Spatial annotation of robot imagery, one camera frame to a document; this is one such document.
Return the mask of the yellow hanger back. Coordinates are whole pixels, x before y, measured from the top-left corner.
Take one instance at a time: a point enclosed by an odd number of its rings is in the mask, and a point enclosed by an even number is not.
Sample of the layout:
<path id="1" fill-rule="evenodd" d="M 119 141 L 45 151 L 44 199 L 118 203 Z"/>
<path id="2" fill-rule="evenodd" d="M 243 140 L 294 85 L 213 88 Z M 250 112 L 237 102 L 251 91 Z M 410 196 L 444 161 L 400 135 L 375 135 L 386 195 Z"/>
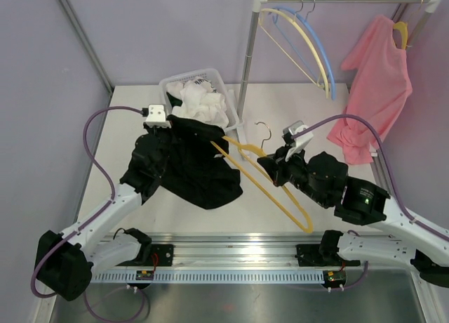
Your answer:
<path id="1" fill-rule="evenodd" d="M 393 32 L 399 34 L 401 49 L 406 50 L 408 47 L 408 23 L 404 21 L 396 22 L 393 25 Z"/>

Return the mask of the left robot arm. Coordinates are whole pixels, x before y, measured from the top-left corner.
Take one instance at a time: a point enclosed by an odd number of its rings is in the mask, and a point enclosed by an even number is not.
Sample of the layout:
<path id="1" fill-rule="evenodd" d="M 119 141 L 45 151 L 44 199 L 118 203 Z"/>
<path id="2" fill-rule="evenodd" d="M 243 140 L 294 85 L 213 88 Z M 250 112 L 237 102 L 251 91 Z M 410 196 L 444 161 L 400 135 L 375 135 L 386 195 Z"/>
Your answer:
<path id="1" fill-rule="evenodd" d="M 170 129 L 150 128 L 136 140 L 128 170 L 111 198 L 62 232 L 49 230 L 40 237 L 33 282 L 40 281 L 53 295 L 73 301 L 95 275 L 122 263 L 144 265 L 150 260 L 152 240 L 135 228 L 109 242 L 103 238 L 156 192 L 172 140 Z"/>

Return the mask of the light blue hanger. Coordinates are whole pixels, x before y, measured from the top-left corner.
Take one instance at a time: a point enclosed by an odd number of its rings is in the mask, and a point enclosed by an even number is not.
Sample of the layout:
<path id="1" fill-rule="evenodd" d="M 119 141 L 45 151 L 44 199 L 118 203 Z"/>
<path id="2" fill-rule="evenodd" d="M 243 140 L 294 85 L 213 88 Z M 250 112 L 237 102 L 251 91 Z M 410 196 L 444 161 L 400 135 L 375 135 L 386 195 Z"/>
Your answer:
<path id="1" fill-rule="evenodd" d="M 275 6 L 273 8 L 265 8 L 264 11 L 272 16 L 272 22 L 277 30 L 281 33 L 282 37 L 286 40 L 288 45 L 295 52 L 296 56 L 303 62 L 307 68 L 304 70 L 293 57 L 286 52 L 283 47 L 278 43 L 269 33 L 269 37 L 276 43 L 281 51 L 294 63 L 294 65 L 317 87 L 322 88 L 325 91 L 326 97 L 331 100 L 335 100 L 335 77 L 333 75 L 332 67 L 328 59 L 327 53 L 318 35 L 314 29 L 308 23 L 308 16 L 316 8 L 316 1 L 313 1 L 313 8 L 306 13 L 306 17 L 301 16 L 300 12 L 304 8 L 304 0 L 300 0 L 301 9 L 293 10 L 287 6 Z M 316 64 L 319 69 L 319 74 L 316 76 L 311 70 L 311 66 L 304 60 L 301 53 L 293 45 L 292 41 L 288 38 L 288 35 L 280 28 L 278 21 L 282 17 L 288 21 L 304 39 L 304 42 L 308 46 L 311 54 L 313 55 Z"/>

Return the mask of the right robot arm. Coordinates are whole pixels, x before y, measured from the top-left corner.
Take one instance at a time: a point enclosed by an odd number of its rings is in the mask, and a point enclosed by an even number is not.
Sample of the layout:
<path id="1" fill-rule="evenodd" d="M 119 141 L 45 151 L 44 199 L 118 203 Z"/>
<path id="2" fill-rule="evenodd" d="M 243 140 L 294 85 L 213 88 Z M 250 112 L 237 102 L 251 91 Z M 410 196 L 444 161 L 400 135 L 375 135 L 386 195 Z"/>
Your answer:
<path id="1" fill-rule="evenodd" d="M 326 230 L 318 248 L 306 254 L 310 265 L 342 266 L 352 261 L 375 261 L 416 270 L 424 281 L 448 287 L 446 231 L 426 221 L 406 217 L 399 202 L 376 184 L 353 178 L 348 166 L 322 152 L 305 160 L 301 150 L 291 157 L 286 147 L 257 159 L 273 184 L 290 183 L 335 217 L 351 225 L 367 226 L 393 235 L 393 239 L 357 237 Z"/>

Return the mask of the cream plastic hanger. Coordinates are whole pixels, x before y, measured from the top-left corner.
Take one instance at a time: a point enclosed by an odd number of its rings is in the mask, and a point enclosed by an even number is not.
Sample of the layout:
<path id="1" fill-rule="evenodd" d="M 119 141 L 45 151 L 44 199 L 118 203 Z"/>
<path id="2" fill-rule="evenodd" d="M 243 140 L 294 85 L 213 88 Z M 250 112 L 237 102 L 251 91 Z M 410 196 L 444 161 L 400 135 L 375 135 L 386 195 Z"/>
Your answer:
<path id="1" fill-rule="evenodd" d="M 299 35 L 298 31 L 290 24 L 287 20 L 280 17 L 278 24 L 280 28 L 288 35 L 288 38 L 292 41 L 293 45 L 296 47 L 296 49 L 301 53 L 304 60 L 311 66 L 311 70 L 313 73 L 317 76 L 319 74 L 319 69 L 316 64 L 316 61 L 311 54 L 308 46 L 304 42 L 304 39 Z M 261 10 L 261 16 L 258 19 L 258 26 L 259 28 L 267 35 L 269 33 L 280 45 L 283 47 L 283 49 L 288 52 L 293 59 L 304 69 L 307 68 L 304 66 L 303 62 L 296 56 L 295 52 L 292 50 L 292 48 L 288 45 L 286 40 L 282 37 L 281 33 L 277 30 L 277 28 L 274 26 L 272 22 L 272 16 L 268 15 L 264 8 Z"/>

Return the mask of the black t shirt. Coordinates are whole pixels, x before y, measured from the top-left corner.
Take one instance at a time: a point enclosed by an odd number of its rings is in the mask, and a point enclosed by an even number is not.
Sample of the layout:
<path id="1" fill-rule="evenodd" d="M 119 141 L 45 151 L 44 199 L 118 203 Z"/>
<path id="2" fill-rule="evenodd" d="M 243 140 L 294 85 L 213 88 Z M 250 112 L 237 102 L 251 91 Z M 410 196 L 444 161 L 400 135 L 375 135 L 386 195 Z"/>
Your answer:
<path id="1" fill-rule="evenodd" d="M 241 173 L 224 159 L 229 143 L 219 126 L 169 115 L 168 126 L 148 126 L 135 141 L 128 170 L 120 179 L 145 203 L 163 187 L 205 210 L 243 194 Z"/>

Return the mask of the white printed t shirt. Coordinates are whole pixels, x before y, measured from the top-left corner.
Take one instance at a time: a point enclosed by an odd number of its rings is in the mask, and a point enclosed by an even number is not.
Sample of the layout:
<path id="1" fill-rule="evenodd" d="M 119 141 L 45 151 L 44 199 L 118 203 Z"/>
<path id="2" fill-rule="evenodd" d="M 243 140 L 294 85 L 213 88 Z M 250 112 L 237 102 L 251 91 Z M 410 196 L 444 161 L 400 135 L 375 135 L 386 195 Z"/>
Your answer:
<path id="1" fill-rule="evenodd" d="M 172 114 L 183 119 L 195 119 L 205 124 L 226 128 L 229 124 L 225 96 L 222 93 L 189 93 Z"/>

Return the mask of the green and white t shirt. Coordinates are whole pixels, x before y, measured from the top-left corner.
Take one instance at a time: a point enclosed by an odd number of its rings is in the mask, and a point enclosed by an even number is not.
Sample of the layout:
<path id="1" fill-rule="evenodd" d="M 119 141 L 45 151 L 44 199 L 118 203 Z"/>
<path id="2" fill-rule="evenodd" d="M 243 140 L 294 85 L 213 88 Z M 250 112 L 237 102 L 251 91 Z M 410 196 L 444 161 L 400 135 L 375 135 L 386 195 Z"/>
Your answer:
<path id="1" fill-rule="evenodd" d="M 217 93 L 211 81 L 195 77 L 188 81 L 173 81 L 165 85 L 166 95 L 171 107 L 180 107 L 189 93 Z"/>

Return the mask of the pink t shirt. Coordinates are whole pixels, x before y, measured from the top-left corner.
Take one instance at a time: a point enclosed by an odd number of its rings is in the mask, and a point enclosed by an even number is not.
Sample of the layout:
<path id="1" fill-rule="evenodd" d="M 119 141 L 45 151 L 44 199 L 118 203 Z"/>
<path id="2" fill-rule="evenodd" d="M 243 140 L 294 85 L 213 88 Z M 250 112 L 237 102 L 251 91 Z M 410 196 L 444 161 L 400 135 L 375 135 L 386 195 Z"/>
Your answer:
<path id="1" fill-rule="evenodd" d="M 394 22 L 378 15 L 343 60 L 342 70 L 356 70 L 345 114 L 365 119 L 384 140 L 413 92 L 407 53 L 397 48 Z M 338 119 L 327 136 L 342 148 L 351 165 L 373 161 L 371 150 L 379 146 L 374 135 L 359 121 Z"/>

